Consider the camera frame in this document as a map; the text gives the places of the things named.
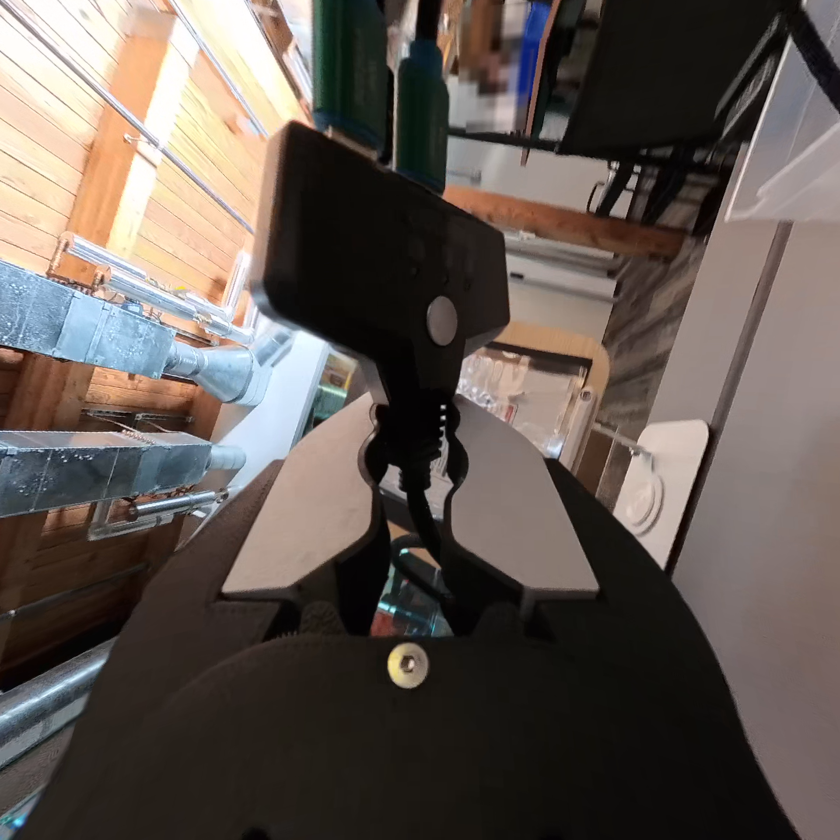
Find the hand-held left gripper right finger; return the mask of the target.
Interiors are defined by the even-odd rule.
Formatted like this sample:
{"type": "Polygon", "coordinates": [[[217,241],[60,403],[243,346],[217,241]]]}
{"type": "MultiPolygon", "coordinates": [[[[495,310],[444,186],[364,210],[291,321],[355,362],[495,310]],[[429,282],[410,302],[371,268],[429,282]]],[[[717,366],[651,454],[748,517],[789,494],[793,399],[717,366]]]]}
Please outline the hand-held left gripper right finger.
{"type": "Polygon", "coordinates": [[[463,396],[448,466],[453,479],[445,525],[454,546],[520,601],[591,600],[600,587],[542,453],[513,426],[463,396]]]}

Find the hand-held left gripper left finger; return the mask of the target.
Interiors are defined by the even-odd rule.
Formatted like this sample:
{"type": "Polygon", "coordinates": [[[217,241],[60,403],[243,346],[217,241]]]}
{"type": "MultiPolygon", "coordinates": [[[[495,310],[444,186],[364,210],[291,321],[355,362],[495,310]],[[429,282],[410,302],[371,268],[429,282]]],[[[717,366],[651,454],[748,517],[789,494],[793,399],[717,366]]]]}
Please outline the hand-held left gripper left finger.
{"type": "Polygon", "coordinates": [[[283,462],[227,578],[227,599],[342,599],[387,558],[382,495],[364,463],[376,404],[364,394],[283,462]]]}

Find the black hdmi switch box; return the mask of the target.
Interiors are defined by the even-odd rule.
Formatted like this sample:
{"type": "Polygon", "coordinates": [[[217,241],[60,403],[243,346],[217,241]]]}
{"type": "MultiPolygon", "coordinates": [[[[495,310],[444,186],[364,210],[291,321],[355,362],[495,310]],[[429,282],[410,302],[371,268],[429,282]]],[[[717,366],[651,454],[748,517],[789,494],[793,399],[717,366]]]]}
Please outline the black hdmi switch box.
{"type": "Polygon", "coordinates": [[[268,319],[372,367],[390,404],[451,401],[510,321],[500,231],[299,122],[268,144],[248,283],[268,319]]]}

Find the shiny silver pipe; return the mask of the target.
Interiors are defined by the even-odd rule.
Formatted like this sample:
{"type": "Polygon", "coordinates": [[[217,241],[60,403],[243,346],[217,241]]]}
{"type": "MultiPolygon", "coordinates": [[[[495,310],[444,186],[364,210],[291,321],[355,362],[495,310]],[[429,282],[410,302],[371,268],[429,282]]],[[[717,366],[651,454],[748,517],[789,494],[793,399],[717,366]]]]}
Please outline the shiny silver pipe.
{"type": "Polygon", "coordinates": [[[93,508],[87,541],[98,542],[118,536],[146,532],[172,523],[176,517],[211,508],[229,498],[228,489],[203,490],[180,496],[128,503],[121,519],[111,519],[115,500],[101,500],[93,508]]]}

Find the bundle of insulated silver pipes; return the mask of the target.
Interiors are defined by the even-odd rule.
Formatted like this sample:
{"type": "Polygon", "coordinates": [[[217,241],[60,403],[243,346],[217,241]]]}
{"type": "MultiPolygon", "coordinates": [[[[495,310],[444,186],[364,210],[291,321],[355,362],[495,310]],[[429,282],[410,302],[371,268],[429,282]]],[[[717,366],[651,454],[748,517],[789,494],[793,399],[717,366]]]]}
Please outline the bundle of insulated silver pipes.
{"type": "Polygon", "coordinates": [[[65,232],[59,236],[49,269],[56,269],[63,256],[75,257],[93,266],[95,287],[104,287],[124,299],[185,322],[193,322],[216,339],[246,347],[254,353],[260,365],[277,364],[293,347],[295,333],[286,328],[276,327],[263,333],[258,332],[259,312],[252,300],[248,300],[244,322],[235,322],[240,299],[248,292],[251,259],[244,250],[238,253],[234,261],[221,304],[212,303],[190,290],[164,286],[152,280],[144,269],[77,234],[65,232]]]}

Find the clear plastic storage box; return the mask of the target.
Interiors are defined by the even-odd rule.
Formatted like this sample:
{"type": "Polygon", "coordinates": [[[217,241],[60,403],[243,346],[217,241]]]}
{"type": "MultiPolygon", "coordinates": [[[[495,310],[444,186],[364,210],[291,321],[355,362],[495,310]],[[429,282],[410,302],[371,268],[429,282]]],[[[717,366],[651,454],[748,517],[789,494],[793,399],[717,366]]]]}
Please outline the clear plastic storage box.
{"type": "Polygon", "coordinates": [[[726,220],[839,219],[838,111],[785,47],[729,199],[726,220]]]}

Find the blue storage bin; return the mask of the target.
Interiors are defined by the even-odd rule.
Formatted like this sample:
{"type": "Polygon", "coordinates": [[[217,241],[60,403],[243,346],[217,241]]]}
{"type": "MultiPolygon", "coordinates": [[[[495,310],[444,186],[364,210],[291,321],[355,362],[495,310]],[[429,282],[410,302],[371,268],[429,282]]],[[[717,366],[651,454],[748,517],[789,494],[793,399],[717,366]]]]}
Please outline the blue storage bin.
{"type": "Polygon", "coordinates": [[[526,16],[521,34],[518,60],[517,94],[521,106],[529,104],[537,72],[539,49],[546,27],[549,25],[551,1],[525,3],[526,16]]]}

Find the black office chair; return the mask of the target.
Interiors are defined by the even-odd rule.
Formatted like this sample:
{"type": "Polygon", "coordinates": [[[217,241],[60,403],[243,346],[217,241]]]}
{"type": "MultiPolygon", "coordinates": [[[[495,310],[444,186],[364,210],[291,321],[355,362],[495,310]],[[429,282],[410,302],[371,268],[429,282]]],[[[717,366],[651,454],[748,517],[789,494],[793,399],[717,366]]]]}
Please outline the black office chair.
{"type": "Polygon", "coordinates": [[[615,160],[719,135],[718,104],[772,23],[777,2],[607,1],[565,155],[615,160]]]}

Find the rectangular silver duct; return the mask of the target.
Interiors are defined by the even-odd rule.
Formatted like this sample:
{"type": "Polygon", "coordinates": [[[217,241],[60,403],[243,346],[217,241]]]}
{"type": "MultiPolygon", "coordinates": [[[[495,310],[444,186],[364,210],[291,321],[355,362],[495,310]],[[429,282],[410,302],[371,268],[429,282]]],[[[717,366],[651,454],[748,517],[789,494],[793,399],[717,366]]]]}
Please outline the rectangular silver duct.
{"type": "Polygon", "coordinates": [[[186,433],[1,433],[1,517],[159,494],[238,471],[246,453],[186,433]]]}

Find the rectangular duct with reducer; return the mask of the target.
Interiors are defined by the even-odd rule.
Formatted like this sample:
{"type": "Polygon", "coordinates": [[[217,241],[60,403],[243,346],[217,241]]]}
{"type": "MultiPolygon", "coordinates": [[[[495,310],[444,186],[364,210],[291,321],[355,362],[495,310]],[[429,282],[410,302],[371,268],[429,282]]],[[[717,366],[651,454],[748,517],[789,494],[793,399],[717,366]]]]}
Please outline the rectangular duct with reducer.
{"type": "Polygon", "coordinates": [[[59,361],[158,380],[194,382],[221,403],[257,406],[295,338],[277,327],[253,348],[200,349],[173,329],[47,279],[1,263],[1,345],[59,361]]]}

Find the brown wooden post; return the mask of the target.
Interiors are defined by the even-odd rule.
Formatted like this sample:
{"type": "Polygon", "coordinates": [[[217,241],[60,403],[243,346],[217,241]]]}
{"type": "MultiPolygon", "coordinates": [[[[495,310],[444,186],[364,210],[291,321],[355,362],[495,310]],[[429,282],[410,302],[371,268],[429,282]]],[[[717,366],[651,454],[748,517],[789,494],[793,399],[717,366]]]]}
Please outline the brown wooden post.
{"type": "Polygon", "coordinates": [[[447,186],[444,200],[496,228],[622,257],[672,260],[689,238],[687,232],[671,227],[598,217],[461,185],[447,186]]]}

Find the round spiral silver duct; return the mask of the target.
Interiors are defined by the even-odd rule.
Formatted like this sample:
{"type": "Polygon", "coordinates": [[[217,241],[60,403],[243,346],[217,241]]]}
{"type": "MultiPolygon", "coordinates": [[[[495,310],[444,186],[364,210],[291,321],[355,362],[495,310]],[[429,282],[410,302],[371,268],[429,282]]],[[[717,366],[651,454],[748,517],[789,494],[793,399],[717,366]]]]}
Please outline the round spiral silver duct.
{"type": "Polygon", "coordinates": [[[2,694],[2,770],[79,718],[116,641],[110,639],[2,694]]]}

